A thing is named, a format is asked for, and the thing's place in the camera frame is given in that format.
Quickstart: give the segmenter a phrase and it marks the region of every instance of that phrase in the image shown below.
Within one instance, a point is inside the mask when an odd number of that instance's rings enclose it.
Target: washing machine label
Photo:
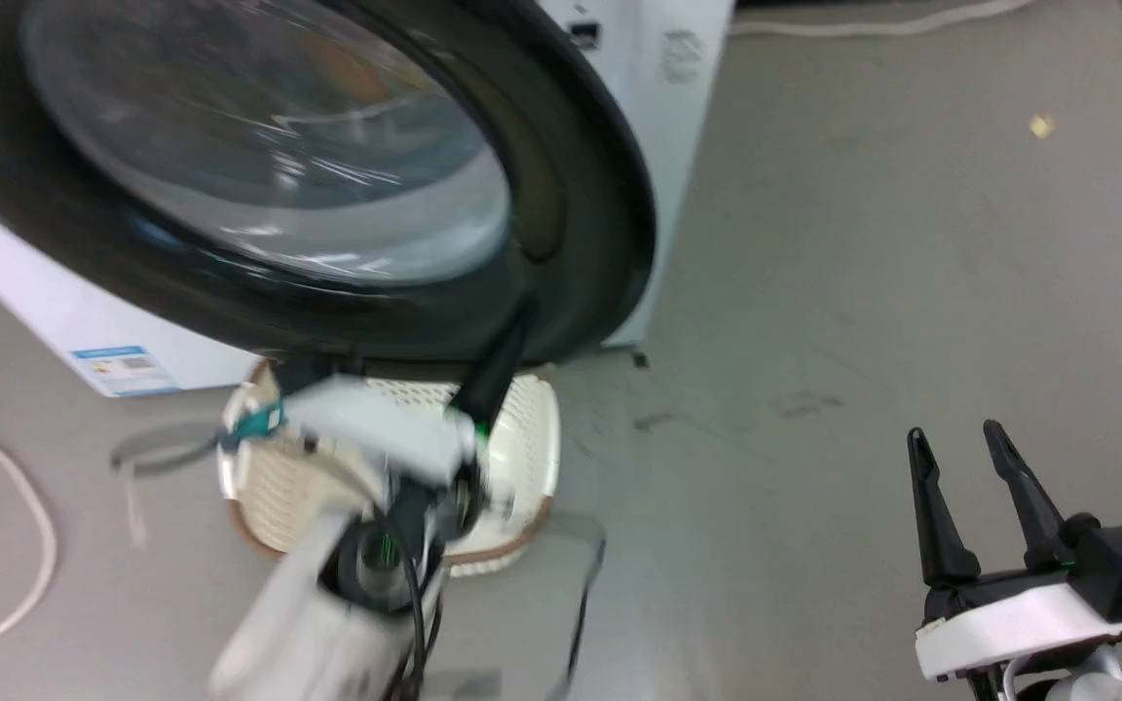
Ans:
[[[139,345],[76,350],[72,356],[111,395],[160,395],[180,390],[169,373]]]

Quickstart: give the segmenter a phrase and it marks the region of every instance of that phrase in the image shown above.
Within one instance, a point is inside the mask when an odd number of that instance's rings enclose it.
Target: cable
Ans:
[[[1008,662],[1006,668],[1002,670],[1002,698],[1003,701],[1015,701],[1015,675],[1020,670],[1029,664],[1031,655],[1021,655]]]
[[[444,617],[444,598],[436,596],[435,612],[432,614],[432,633],[426,639],[426,655],[424,657],[427,661],[431,660],[432,649],[435,648],[435,642],[440,638],[440,618],[442,617]]]
[[[963,4],[926,15],[922,18],[908,19],[904,22],[847,22],[836,26],[799,26],[799,24],[760,21],[734,22],[727,36],[736,39],[739,36],[762,36],[779,34],[784,36],[801,36],[806,39],[849,39],[855,36],[916,36],[934,31],[945,26],[969,21],[969,19],[994,18],[997,15],[1014,12],[1033,3],[1033,0],[985,0],[983,3]]]
[[[569,522],[569,529],[565,529],[567,522]],[[585,524],[588,529],[586,534],[580,533],[576,528],[579,525],[583,525],[582,522],[587,523]],[[600,569],[605,566],[605,550],[609,546],[609,536],[606,534],[605,526],[600,522],[586,515],[553,511],[549,516],[549,525],[550,527],[545,527],[543,533],[567,535],[595,545],[591,564],[587,568],[587,577],[582,582],[582,598],[579,599],[578,620],[574,621],[573,634],[570,636],[569,661],[565,662],[560,682],[549,693],[549,701],[562,701],[565,697],[569,697],[570,688],[573,686],[574,670],[579,668],[579,649],[582,648],[582,631],[583,627],[587,627],[587,597],[591,593],[591,585],[596,584],[596,578],[600,577]]]
[[[164,476],[193,464],[214,453],[219,444],[217,424],[188,423],[156,427],[130,435],[111,450],[111,471],[119,471],[123,497],[128,502],[129,536],[132,546],[144,550],[150,542],[150,529],[137,491],[138,478]]]
[[[58,536],[55,534],[55,523],[49,518],[49,514],[46,513],[46,507],[37,497],[37,491],[30,483],[28,483],[28,478],[24,474],[24,470],[19,469],[16,461],[12,460],[3,450],[0,449],[0,467],[3,471],[8,473],[11,478],[11,482],[15,488],[19,491],[19,496],[28,506],[28,511],[33,515],[33,519],[37,523],[37,534],[40,536],[40,564],[37,566],[37,577],[33,581],[33,587],[28,590],[28,594],[19,602],[19,606],[3,618],[0,622],[0,638],[8,630],[24,620],[24,617],[28,616],[28,612],[33,611],[40,598],[45,596],[46,589],[49,588],[49,581],[55,577],[55,564],[58,562]]]
[[[379,505],[371,498],[370,507],[374,509],[375,519],[383,522],[387,535],[396,542],[396,547],[402,552],[402,561],[405,563],[405,587],[410,590],[410,612],[414,616],[414,666],[410,670],[410,686],[404,690],[401,698],[413,701],[423,692],[423,670],[426,667],[426,634],[423,631],[423,590],[417,584],[417,557],[411,553],[408,543],[402,536],[402,532],[396,527],[396,522],[384,514]]]
[[[379,497],[375,496],[375,489],[370,488],[369,483],[366,483],[361,476],[358,476],[352,470],[340,465],[340,462],[330,459],[325,454],[311,454],[311,464],[323,470],[324,473],[332,476],[334,479],[339,480],[340,483],[346,485],[349,489],[353,489],[356,492],[361,494],[369,502],[371,513],[375,519],[383,522],[384,529],[387,531],[387,535],[392,536],[393,542],[396,542],[396,547],[402,553],[402,561],[406,564],[405,568],[405,587],[410,590],[410,612],[414,618],[414,666],[410,670],[410,688],[403,698],[417,698],[419,693],[423,691],[423,672],[426,667],[426,658],[429,653],[429,644],[426,635],[424,635],[424,620],[423,620],[423,590],[417,584],[417,556],[411,553],[408,543],[405,542],[405,537],[402,536],[401,529],[396,527],[396,522],[389,519],[386,514],[384,514],[383,507],[379,506]],[[440,616],[439,600],[436,600],[436,621],[432,621],[435,627],[438,626],[438,617]]]

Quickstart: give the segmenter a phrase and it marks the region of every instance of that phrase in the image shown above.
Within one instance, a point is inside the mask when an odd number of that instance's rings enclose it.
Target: gray floor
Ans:
[[[1059,128],[1034,138],[1033,114]],[[684,230],[651,369],[614,354],[557,373],[560,502],[611,538],[573,698],[965,698],[912,655],[904,432],[929,431],[988,569],[1022,545],[981,418],[1063,509],[1122,519],[1122,6],[737,40]],[[0,698],[202,697],[268,564],[209,469],[148,485],[151,546],[130,550],[104,460],[223,398],[101,399],[0,307],[0,443],[63,531],[54,590],[0,642]],[[0,616],[34,552],[0,476]],[[542,698],[586,554],[543,541],[454,584],[433,668],[504,668],[503,698]]]

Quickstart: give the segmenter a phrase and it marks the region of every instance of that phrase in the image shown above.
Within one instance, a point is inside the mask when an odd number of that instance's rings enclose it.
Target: white washing machine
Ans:
[[[0,302],[107,396],[636,344],[732,4],[3,1]]]

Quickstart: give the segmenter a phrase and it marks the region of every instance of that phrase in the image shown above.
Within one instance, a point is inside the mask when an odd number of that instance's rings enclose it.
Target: white plastic basket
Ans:
[[[454,391],[449,382],[369,382],[399,404],[433,407],[436,412],[444,409]],[[224,426],[236,425],[240,417],[278,396],[275,376],[263,363],[228,400]],[[521,557],[535,531],[548,519],[557,491],[560,450],[560,414],[552,386],[535,376],[516,378],[487,445],[490,509],[445,554],[454,577],[495,572]],[[232,519],[264,554],[277,557],[286,553],[329,502],[368,509],[359,494],[314,469],[315,461],[333,461],[343,469],[359,471],[367,483],[379,483],[378,470],[366,464],[356,446],[320,442],[315,453],[304,454],[302,440],[286,427],[272,439],[243,442],[234,453],[219,452],[219,487],[230,500]]]

